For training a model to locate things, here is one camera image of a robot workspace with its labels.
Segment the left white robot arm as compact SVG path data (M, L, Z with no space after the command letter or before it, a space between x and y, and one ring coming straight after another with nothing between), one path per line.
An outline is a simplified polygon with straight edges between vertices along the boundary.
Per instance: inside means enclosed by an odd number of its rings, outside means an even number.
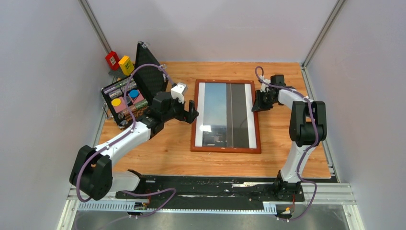
M141 181L141 175L131 170L113 172L113 166L138 145L156 136L167 121L176 119L191 124L198 115L193 100L185 110L185 103L177 96L159 92L152 104L125 131L96 147L81 147L69 177L78 200L97 201L110 192L129 192L135 198L143 197L147 185Z

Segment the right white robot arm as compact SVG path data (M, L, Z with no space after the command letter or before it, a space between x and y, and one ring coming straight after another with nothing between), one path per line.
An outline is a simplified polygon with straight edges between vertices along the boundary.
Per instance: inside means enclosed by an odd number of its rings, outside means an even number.
M285 105L291 110L289 137L292 145L273 187L275 197L286 200L293 192L298 192L304 182L302 171L311 153L326 139L326 104L286 86L283 75L273 75L270 79L257 75L257 78L261 88L255 93L253 112L268 111L274 104Z

